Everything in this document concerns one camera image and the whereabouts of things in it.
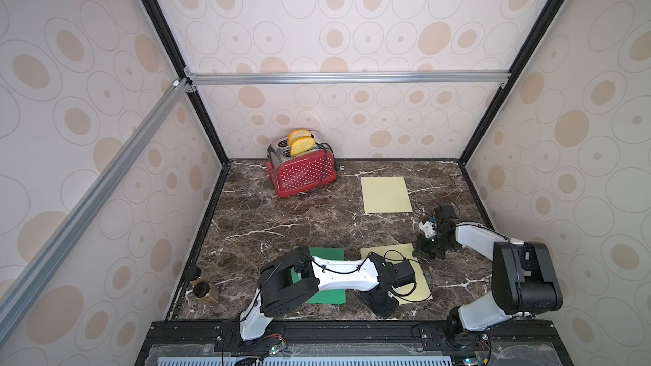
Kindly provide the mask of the yellow paper sheet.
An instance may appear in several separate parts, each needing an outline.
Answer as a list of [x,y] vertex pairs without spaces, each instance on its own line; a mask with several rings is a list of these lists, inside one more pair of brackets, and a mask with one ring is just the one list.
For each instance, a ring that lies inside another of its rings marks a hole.
[[405,179],[402,176],[362,177],[361,186],[366,214],[413,212]]
[[365,247],[360,249],[360,254],[364,259],[369,252],[374,252],[382,256],[387,261],[397,264],[403,259],[408,259],[410,265],[415,271],[415,283],[410,283],[400,288],[394,288],[399,294],[398,303],[400,305],[421,302],[431,299],[431,292],[427,285],[423,269],[420,262],[414,256],[414,246],[412,243],[383,246],[383,247]]

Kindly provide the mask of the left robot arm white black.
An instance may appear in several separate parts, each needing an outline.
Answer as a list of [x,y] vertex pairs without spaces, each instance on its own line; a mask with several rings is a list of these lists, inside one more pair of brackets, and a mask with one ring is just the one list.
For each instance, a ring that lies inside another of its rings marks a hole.
[[391,262],[370,252],[360,260],[322,259],[297,247],[260,269],[256,293],[239,317],[243,341],[264,335],[274,318],[291,313],[321,291],[358,291],[367,308],[386,318],[398,308],[398,289],[416,287],[408,259]]

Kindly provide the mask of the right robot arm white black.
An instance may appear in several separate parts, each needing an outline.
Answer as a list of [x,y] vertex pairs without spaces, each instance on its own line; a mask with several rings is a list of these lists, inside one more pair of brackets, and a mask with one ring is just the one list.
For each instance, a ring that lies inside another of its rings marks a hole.
[[515,317],[560,310],[563,295],[547,245],[502,235],[476,222],[461,221],[452,205],[438,206],[419,223],[415,256],[444,259],[466,247],[492,262],[491,290],[470,304],[452,308],[444,337],[454,349]]

